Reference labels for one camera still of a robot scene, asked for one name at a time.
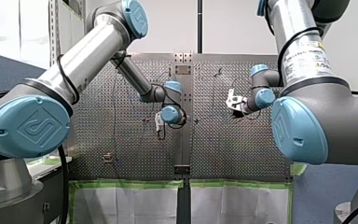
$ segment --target perforated metal panel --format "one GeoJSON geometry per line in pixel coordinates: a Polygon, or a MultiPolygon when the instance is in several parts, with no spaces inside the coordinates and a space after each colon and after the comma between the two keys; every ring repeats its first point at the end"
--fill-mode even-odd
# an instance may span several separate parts
{"type": "Polygon", "coordinates": [[[263,110],[256,120],[231,119],[225,105],[231,86],[238,94],[249,93],[254,64],[276,68],[276,58],[193,55],[185,62],[177,57],[132,56],[153,83],[170,79],[168,74],[177,64],[191,66],[191,75],[177,75],[185,85],[182,104],[192,108],[186,111],[189,118],[183,131],[167,128],[166,140],[159,141],[154,115],[160,104],[140,103],[135,90],[108,64],[76,107],[78,158],[72,165],[74,178],[173,179],[178,177],[173,173],[174,165],[188,164],[191,152],[191,178],[290,181],[290,162],[272,138],[270,109],[263,110]],[[103,162],[108,153],[113,162],[103,162]]]}
{"type": "MultiPolygon", "coordinates": [[[[170,79],[172,55],[143,57],[132,58],[152,83],[170,79]]],[[[160,107],[140,103],[137,92],[109,63],[81,94],[75,111],[75,178],[173,179],[172,132],[167,129],[163,141],[156,133],[154,116],[160,107]],[[112,162],[103,161],[108,153],[112,162]]]]}
{"type": "Polygon", "coordinates": [[[270,109],[250,119],[231,119],[228,90],[249,96],[253,65],[276,69],[272,56],[195,55],[192,178],[235,178],[287,181],[290,162],[275,147],[270,109]]]}

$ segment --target blue cover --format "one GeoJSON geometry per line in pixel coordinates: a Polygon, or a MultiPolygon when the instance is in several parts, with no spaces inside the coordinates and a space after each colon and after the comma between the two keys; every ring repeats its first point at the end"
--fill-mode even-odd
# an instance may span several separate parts
{"type": "Polygon", "coordinates": [[[55,150],[69,133],[69,115],[56,100],[29,95],[0,107],[0,154],[35,158],[55,150]]]}
{"type": "Polygon", "coordinates": [[[255,105],[257,105],[260,109],[264,109],[272,105],[275,99],[276,97],[274,91],[270,89],[263,89],[258,91],[255,95],[255,105]]]}
{"type": "Polygon", "coordinates": [[[328,145],[321,124],[312,112],[293,97],[282,97],[272,107],[275,143],[292,161],[322,164],[328,145]]]}
{"type": "Polygon", "coordinates": [[[179,111],[171,105],[165,106],[161,110],[161,118],[166,123],[177,124],[180,121],[179,111]]]}
{"type": "Polygon", "coordinates": [[[122,0],[123,14],[136,38],[143,38],[149,29],[144,8],[138,0],[122,0]]]}

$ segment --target green tape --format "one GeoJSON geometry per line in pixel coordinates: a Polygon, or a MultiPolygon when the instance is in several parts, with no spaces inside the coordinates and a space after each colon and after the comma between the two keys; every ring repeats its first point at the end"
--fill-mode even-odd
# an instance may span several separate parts
{"type": "Polygon", "coordinates": [[[85,188],[121,188],[121,189],[179,189],[183,187],[183,180],[173,181],[137,181],[137,180],[76,180],[71,181],[71,186],[77,189],[85,188]]]}
{"type": "Polygon", "coordinates": [[[41,161],[40,161],[40,160],[29,161],[29,162],[27,162],[27,165],[35,165],[35,164],[37,164],[37,163],[41,163],[41,161]]]}
{"type": "Polygon", "coordinates": [[[224,186],[253,189],[290,189],[292,184],[245,180],[190,180],[190,187],[192,188],[221,188],[224,186]]]}
{"type": "Polygon", "coordinates": [[[57,165],[60,164],[61,160],[60,158],[53,158],[53,159],[46,159],[43,164],[45,165],[57,165]]]}
{"type": "Polygon", "coordinates": [[[307,170],[307,164],[292,164],[290,166],[290,175],[303,175],[307,170]]]}

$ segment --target silver arm segment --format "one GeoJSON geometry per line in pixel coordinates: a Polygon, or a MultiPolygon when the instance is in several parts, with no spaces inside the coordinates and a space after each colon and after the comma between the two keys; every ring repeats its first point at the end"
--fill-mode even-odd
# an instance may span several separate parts
{"type": "MultiPolygon", "coordinates": [[[[131,42],[130,33],[116,18],[102,14],[94,23],[95,27],[61,59],[63,71],[79,92],[86,89],[118,50],[126,49],[131,42]]],[[[36,81],[55,90],[68,104],[73,102],[74,93],[62,78],[57,64],[36,81]]]]}
{"type": "Polygon", "coordinates": [[[127,57],[125,51],[118,52],[112,62],[116,65],[118,72],[138,91],[143,102],[164,101],[165,92],[162,87],[152,85],[131,57],[127,57]]]}
{"type": "MultiPolygon", "coordinates": [[[[72,105],[118,51],[147,33],[147,18],[138,1],[122,0],[97,8],[88,20],[88,33],[37,79],[26,79],[0,94],[0,155],[34,158],[56,149],[69,133],[72,105]]],[[[181,84],[154,86],[131,58],[122,58],[120,73],[145,102],[162,102],[165,123],[186,123],[180,106],[181,84]]]]}

